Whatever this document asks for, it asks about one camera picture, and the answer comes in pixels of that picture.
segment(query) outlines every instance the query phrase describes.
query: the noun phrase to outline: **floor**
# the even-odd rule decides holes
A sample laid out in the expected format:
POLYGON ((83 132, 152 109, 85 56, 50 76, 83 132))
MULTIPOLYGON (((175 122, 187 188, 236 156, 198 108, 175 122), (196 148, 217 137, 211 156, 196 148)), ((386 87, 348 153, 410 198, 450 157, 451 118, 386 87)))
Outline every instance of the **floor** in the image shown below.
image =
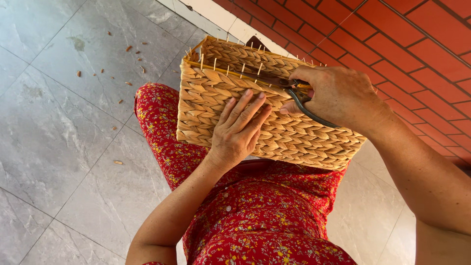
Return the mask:
MULTIPOLYGON (((0 264, 124 264, 137 229, 170 193, 133 94, 148 81, 178 88, 173 70, 205 32, 153 0, 0 7, 0 264)), ((369 142, 327 229, 359 264, 414 263, 414 214, 369 142)))

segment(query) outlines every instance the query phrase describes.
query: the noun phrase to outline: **red brick wall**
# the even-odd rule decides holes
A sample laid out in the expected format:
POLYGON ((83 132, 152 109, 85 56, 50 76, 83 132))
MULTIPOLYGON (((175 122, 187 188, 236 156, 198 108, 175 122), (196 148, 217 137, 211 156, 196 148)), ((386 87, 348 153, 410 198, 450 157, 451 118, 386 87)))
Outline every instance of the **red brick wall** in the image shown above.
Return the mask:
POLYGON ((469 0, 214 0, 290 53, 369 75, 427 144, 471 164, 469 0))

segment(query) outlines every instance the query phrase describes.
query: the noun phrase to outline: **braided weave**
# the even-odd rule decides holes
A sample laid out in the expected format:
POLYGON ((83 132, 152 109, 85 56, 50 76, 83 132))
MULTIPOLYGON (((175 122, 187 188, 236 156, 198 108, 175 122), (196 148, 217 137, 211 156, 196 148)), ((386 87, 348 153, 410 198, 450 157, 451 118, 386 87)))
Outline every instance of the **braided weave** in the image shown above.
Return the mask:
POLYGON ((280 114, 280 107, 293 99, 282 88, 239 75, 226 76, 224 68, 242 70, 242 64, 259 67, 278 76, 289 77, 304 63, 292 58, 251 49, 240 44, 206 37, 201 43, 204 54, 202 70, 194 66, 199 56, 194 50, 182 59, 177 139, 200 146, 211 146, 214 126, 231 97, 240 98, 246 89, 267 96, 272 113, 261 128, 252 155, 305 166, 342 170, 360 149, 366 137, 347 128, 323 126, 302 114, 280 114), (213 70, 214 58, 216 67, 213 70))

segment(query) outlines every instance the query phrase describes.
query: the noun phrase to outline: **woman's left hand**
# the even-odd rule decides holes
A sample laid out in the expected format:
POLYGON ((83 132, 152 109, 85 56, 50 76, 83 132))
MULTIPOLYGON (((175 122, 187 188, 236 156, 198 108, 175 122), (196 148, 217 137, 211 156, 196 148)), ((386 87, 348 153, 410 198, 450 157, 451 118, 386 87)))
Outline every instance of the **woman's left hand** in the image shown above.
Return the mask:
POLYGON ((253 152, 260 136, 260 128, 271 113, 271 106, 266 105, 258 116, 251 120, 266 99, 265 94, 260 93, 255 101, 245 108, 252 95, 252 90, 247 89, 239 102, 231 98, 214 127, 211 150, 205 160, 224 172, 253 152))

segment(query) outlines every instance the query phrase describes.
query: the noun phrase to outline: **red dress with yellow flowers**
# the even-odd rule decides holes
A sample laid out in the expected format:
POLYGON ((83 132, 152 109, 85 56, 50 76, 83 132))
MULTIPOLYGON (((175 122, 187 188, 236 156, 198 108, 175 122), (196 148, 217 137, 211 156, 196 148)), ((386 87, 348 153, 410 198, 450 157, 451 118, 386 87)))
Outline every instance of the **red dress with yellow flowers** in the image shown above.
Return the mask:
MULTIPOLYGON (((209 150, 177 141, 178 100, 176 90, 149 83, 135 101, 141 129, 171 190, 209 150)), ((231 169, 183 236, 188 264, 356 264, 325 230, 344 173, 280 161, 258 176, 231 169)))

